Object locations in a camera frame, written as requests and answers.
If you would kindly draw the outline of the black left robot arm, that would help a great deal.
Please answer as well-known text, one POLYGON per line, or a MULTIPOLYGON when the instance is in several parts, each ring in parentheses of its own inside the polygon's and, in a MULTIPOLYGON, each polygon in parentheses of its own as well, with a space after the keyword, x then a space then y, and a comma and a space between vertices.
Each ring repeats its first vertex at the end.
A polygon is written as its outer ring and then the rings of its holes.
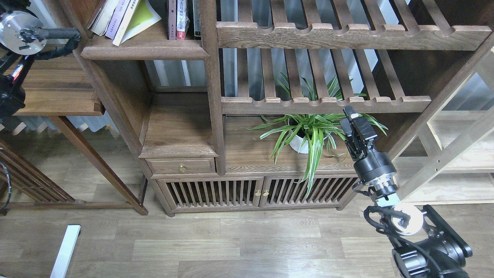
POLYGON ((25 107, 22 84, 35 60, 50 60, 71 54, 81 41, 76 28, 46 29, 28 11, 28 0, 1 1, 1 119, 25 107))

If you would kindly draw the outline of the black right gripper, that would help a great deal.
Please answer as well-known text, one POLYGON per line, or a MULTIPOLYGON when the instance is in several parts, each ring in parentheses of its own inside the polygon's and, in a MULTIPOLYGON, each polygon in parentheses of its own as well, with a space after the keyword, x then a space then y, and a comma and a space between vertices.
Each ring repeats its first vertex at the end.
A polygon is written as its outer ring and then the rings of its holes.
POLYGON ((352 157, 354 168, 368 186, 385 188, 392 185, 391 180, 396 169, 386 153, 378 151, 374 146, 377 133, 353 106, 343 108, 346 118, 340 121, 345 134, 345 143, 352 157))

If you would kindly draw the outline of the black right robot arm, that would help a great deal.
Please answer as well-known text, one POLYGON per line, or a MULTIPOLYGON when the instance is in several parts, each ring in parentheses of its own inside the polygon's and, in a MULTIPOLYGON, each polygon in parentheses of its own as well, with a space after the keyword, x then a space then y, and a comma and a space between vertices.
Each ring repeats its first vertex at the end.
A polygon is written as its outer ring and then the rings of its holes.
POLYGON ((365 116, 352 106, 340 121, 345 144, 360 179, 356 193, 374 202, 364 211, 365 220, 393 246, 394 262, 404 278, 467 278, 464 270, 471 247, 430 205, 417 208, 403 203, 393 181, 396 169, 386 153, 377 150, 377 133, 365 116))

